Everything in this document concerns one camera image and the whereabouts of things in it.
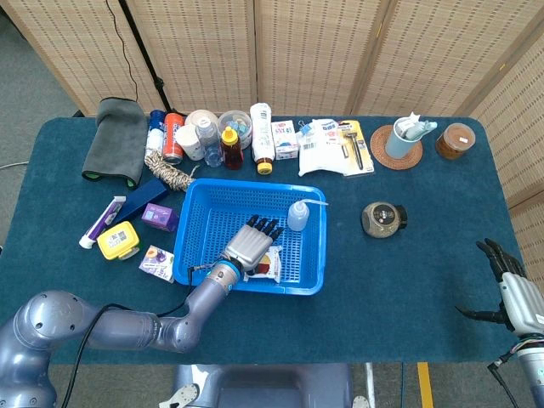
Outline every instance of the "rope coil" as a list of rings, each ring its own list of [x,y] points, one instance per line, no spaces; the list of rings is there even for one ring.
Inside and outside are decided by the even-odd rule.
[[[144,162],[155,177],[161,179],[168,184],[172,190],[176,191],[187,191],[189,184],[195,181],[193,174],[199,167],[198,165],[195,166],[192,172],[187,174],[162,160],[162,155],[159,151],[152,151],[145,157]]]

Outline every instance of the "round coaster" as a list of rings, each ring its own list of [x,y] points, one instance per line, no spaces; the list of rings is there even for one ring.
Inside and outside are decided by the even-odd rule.
[[[419,163],[423,156],[422,142],[419,141],[414,144],[412,150],[410,150],[402,159],[394,159],[393,157],[389,157],[385,152],[385,144],[388,142],[391,130],[393,130],[393,125],[385,125],[379,127],[376,132],[372,134],[372,154],[381,164],[393,170],[406,170],[414,167],[417,163]]]

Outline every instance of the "red can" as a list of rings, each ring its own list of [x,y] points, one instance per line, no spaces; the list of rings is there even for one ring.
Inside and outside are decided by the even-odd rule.
[[[185,123],[184,117],[179,113],[168,113],[164,119],[164,145],[162,146],[162,155],[164,161],[170,164],[179,164],[184,158],[184,151],[181,146],[176,143],[173,137],[176,130],[181,128]]]

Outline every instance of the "small white bottle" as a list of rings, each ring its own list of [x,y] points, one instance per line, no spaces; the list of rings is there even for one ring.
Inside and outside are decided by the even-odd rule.
[[[319,204],[320,206],[328,206],[324,201],[317,200],[300,200],[293,202],[289,207],[287,214],[287,226],[293,231],[302,231],[306,228],[306,223],[309,217],[309,208],[306,203]]]

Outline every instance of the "snack package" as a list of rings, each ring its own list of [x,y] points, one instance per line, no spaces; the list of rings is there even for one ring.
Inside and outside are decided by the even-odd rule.
[[[296,159],[298,142],[292,121],[272,122],[272,137],[275,145],[275,159]]]
[[[276,283],[281,280],[281,246],[271,246],[258,262],[257,268],[253,271],[253,275],[244,274],[244,282],[250,279],[273,279]]]
[[[338,123],[332,119],[314,119],[297,132],[300,146],[298,175],[315,170],[346,173],[347,162],[343,155],[343,136]]]
[[[139,268],[157,278],[173,283],[172,266],[173,254],[151,245]]]

